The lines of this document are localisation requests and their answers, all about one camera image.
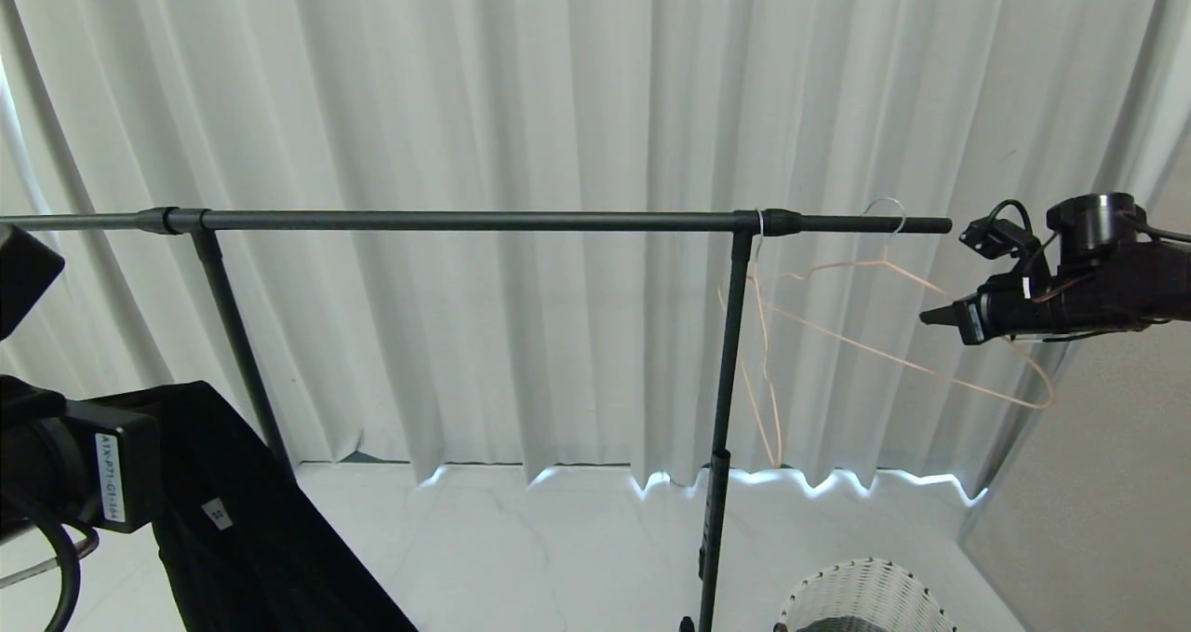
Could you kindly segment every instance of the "wire hanger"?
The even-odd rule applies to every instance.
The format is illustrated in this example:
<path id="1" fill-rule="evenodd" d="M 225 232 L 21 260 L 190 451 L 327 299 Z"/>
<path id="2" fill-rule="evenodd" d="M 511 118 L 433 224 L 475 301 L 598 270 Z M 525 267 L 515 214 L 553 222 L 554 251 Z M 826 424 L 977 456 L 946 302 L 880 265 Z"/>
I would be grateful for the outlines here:
<path id="1" fill-rule="evenodd" d="M 815 267 L 809 268 L 809 270 L 804 273 L 804 275 L 799 275 L 798 273 L 794 271 L 787 271 L 787 273 L 781 273 L 781 275 L 767 276 L 767 279 L 761 279 L 760 276 L 761 245 L 765 242 L 763 237 L 765 215 L 762 215 L 761 211 L 757 209 L 757 217 L 761 219 L 761 234 L 757 240 L 756 251 L 755 254 L 753 254 L 752 258 L 753 273 L 749 274 L 748 280 L 752 281 L 753 283 L 753 294 L 756 300 L 757 319 L 761 326 L 761 343 L 762 343 L 761 378 L 766 389 L 768 390 L 771 408 L 773 408 L 773 423 L 777 430 L 775 450 L 773 449 L 773 445 L 771 445 L 768 430 L 765 428 L 765 420 L 761 419 L 761 411 L 756 402 L 756 394 L 753 390 L 753 381 L 749 377 L 748 368 L 746 368 L 746 365 L 741 365 L 741 375 L 744 377 L 744 389 L 747 390 L 749 403 L 752 403 L 753 407 L 753 417 L 754 419 L 756 419 L 757 430 L 760 430 L 761 432 L 761 443 L 765 446 L 766 455 L 768 455 L 769 463 L 774 468 L 781 467 L 785 446 L 782 444 L 781 412 L 778 408 L 778 394 L 777 390 L 774 390 L 773 382 L 769 378 L 769 327 L 768 324 L 766 323 L 767 321 L 766 309 L 771 311 L 771 313 L 779 314 L 779 317 L 791 319 L 791 321 L 803 324 L 803 326 L 811 327 L 811 330 L 813 331 L 819 331 L 822 332 L 822 334 L 827 334 L 830 336 L 831 338 L 843 340 L 843 343 L 846 344 L 852 344 L 852 346 L 862 349 L 862 351 L 875 353 L 875 356 L 881 356 L 885 357 L 885 359 L 898 362 L 898 364 L 906 365 L 906 368 L 917 369 L 923 374 L 930 374 L 930 376 L 943 378 L 943 381 L 953 382 L 954 384 L 966 387 L 969 390 L 980 392 L 980 394 L 990 395 L 990 398 L 1003 399 L 1005 400 L 1005 402 L 1016 403 L 1016 406 L 1025 408 L 1046 408 L 1049 407 L 1050 403 L 1054 403 L 1054 398 L 1055 398 L 1054 378 L 1050 378 L 1050 374 L 1047 374 L 1046 369 L 1042 369 L 1041 365 L 1039 365 L 1037 362 L 1034 361 L 1034 357 L 1030 357 L 1030 353 L 1027 352 L 1025 349 L 1021 346 L 1021 344 L 1017 344 L 1015 343 L 1015 340 L 1009 339 L 1008 336 L 1002 336 L 1000 339 L 1004 340 L 1005 344 L 1009 344 L 1009 348 L 1012 349 L 1016 356 L 1022 357 L 1022 359 L 1025 361 L 1025 364 L 1029 365 L 1030 369 L 1034 369 L 1034 373 L 1039 374 L 1039 377 L 1042 378 L 1042 382 L 1045 382 L 1047 389 L 1047 400 L 1045 402 L 1042 403 L 1027 402 L 1027 400 L 1024 399 L 1014 398 L 1012 395 L 1005 395 L 1003 394 L 1003 392 L 991 390 L 987 387 L 977 386 L 974 384 L 974 382 L 967 382 L 962 381 L 962 378 L 944 376 L 944 374 L 939 373 L 939 370 L 928 369 L 924 368 L 924 365 L 915 364 L 915 362 L 906 361 L 905 357 L 892 356 L 892 353 L 890 352 L 879 351 L 879 349 L 868 346 L 868 344 L 860 343 L 860 340 L 850 339 L 847 336 L 840 334 L 840 332 L 837 331 L 830 331 L 828 330 L 828 327 L 819 326 L 819 324 L 812 321 L 807 321 L 807 319 L 799 318 L 797 317 L 797 314 L 791 314 L 786 309 L 779 309 L 778 306 L 772 305 L 772 302 L 762 300 L 761 288 L 763 284 L 769 283 L 769 281 L 772 280 L 781 280 L 781 279 L 810 280 L 816 271 L 831 270 L 831 268 L 840 268 L 840 267 L 885 267 L 888 268 L 888 270 L 897 273 L 897 275 L 902 275 L 904 276 L 904 279 L 911 280 L 913 281 L 913 283 L 918 283 L 919 286 L 923 286 L 923 288 L 930 289 L 931 293 L 941 294 L 941 296 L 947 298 L 948 301 L 955 301 L 955 298 L 950 296 L 950 294 L 948 294 L 946 289 L 940 288 L 937 284 L 933 284 L 930 283 L 930 281 L 922 279 L 922 276 L 913 275 L 913 273 L 906 271 L 904 268 L 898 267 L 898 264 L 890 262 L 888 258 L 890 243 L 893 242 L 893 237 L 897 237 L 897 233 L 902 232 L 902 227 L 905 226 L 906 211 L 905 207 L 903 207 L 902 202 L 898 202 L 897 199 L 893 199 L 892 196 L 880 196 L 880 199 L 875 199 L 873 200 L 873 202 L 869 202 L 868 207 L 865 207 L 865 211 L 863 213 L 861 213 L 861 215 L 867 215 L 867 213 L 871 212 L 872 207 L 874 207 L 874 205 L 877 205 L 878 202 L 893 202 L 897 204 L 897 207 L 902 209 L 902 224 L 899 224 L 898 229 L 893 230 L 893 232 L 890 233 L 888 237 L 886 237 L 885 246 L 881 248 L 880 259 L 858 259 L 858 262 L 815 264 Z M 724 302 L 723 286 L 719 286 L 719 288 L 717 289 L 717 294 L 719 296 L 721 308 L 727 308 Z"/>

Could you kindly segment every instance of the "black pants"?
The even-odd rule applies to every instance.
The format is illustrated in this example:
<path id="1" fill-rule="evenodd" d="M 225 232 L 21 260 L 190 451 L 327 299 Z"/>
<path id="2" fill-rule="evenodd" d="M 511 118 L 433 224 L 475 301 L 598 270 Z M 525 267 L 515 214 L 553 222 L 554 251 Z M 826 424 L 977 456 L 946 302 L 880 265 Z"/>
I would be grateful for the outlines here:
<path id="1" fill-rule="evenodd" d="M 212 387 L 100 402 L 155 406 L 166 512 L 152 530 L 188 632 L 416 630 Z"/>

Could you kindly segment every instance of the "laundry basket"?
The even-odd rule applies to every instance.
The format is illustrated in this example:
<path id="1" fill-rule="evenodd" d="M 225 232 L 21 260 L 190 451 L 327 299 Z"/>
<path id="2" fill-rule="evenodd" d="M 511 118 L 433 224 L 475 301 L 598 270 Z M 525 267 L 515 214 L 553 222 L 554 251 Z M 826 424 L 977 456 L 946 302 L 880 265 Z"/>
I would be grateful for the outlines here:
<path id="1" fill-rule="evenodd" d="M 954 632 L 913 574 L 888 561 L 854 559 L 800 582 L 774 632 Z"/>

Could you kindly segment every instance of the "curtain fold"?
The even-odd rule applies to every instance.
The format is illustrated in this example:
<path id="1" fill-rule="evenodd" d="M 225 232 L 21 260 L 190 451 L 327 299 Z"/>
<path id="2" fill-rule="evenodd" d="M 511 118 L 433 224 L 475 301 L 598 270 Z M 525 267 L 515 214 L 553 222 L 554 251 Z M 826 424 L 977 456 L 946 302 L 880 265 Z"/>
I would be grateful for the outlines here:
<path id="1" fill-rule="evenodd" d="M 31 162 L 52 212 L 80 200 L 44 148 L 38 89 L 98 212 L 860 213 L 896 196 L 911 215 L 962 225 L 1016 196 L 1037 217 L 1092 188 L 1143 200 L 1156 190 L 1155 165 L 1183 131 L 1161 100 L 1183 94 L 1174 81 L 1191 64 L 1140 58 L 1147 29 L 1162 25 L 1155 6 L 14 0 L 2 56 L 24 139 L 6 134 L 6 148 L 44 154 Z M 20 39 L 35 67 L 17 65 Z M 1146 101 L 1127 105 L 1139 63 Z M 1115 137 L 1133 114 L 1143 119 L 1128 126 L 1141 129 Z M 1122 140 L 1140 157 L 1097 181 Z M 13 174 L 5 167 L 4 212 L 32 209 L 33 190 Z M 185 238 L 60 238 L 68 273 L 55 292 L 68 286 L 71 299 L 39 306 L 39 324 L 5 343 L 5 365 L 81 395 L 208 378 L 247 406 Z M 651 471 L 691 482 L 706 462 L 724 234 L 220 240 L 295 458 L 360 451 L 410 461 L 424 478 L 448 461 L 524 463 L 529 480 L 553 463 L 630 463 L 641 482 Z M 111 262 L 96 258 L 99 242 Z M 871 258 L 886 242 L 894 262 L 956 294 L 999 268 L 953 238 L 806 234 L 766 242 L 760 270 Z M 105 287 L 116 279 L 123 296 Z M 765 289 L 779 308 L 931 369 L 1033 387 L 1008 348 L 965 349 L 953 331 L 919 326 L 917 311 L 937 300 L 890 273 L 824 271 Z M 129 309 L 149 332 L 141 348 L 116 334 Z M 834 468 L 862 482 L 904 468 L 956 475 L 974 493 L 1021 425 L 1019 408 L 768 324 L 784 463 L 812 484 Z M 143 359 L 144 344 L 161 364 Z M 741 351 L 760 378 L 753 311 Z M 769 467 L 740 378 L 737 389 L 732 463 Z M 773 433 L 769 414 L 762 402 Z"/>

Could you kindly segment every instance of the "white marble floor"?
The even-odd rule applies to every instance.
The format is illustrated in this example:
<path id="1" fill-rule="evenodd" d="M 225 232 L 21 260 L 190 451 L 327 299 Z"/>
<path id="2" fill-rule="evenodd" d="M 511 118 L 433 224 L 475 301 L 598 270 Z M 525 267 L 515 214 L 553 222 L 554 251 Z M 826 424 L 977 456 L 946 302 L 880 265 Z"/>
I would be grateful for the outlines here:
<path id="1" fill-rule="evenodd" d="M 525 489 L 519 468 L 444 468 L 418 487 L 401 465 L 305 465 L 307 495 L 423 631 L 676 630 L 698 611 L 703 488 L 621 468 L 557 468 Z M 768 632 L 792 586 L 856 557 L 898 562 L 961 630 L 1017 632 L 956 544 L 969 502 L 948 482 L 840 474 L 809 490 L 794 471 L 734 475 L 716 628 Z M 149 531 L 105 534 L 83 562 L 74 632 L 181 631 Z M 2 571 L 48 549 L 0 549 Z M 0 628 L 40 630 L 57 596 L 44 575 L 0 593 Z"/>

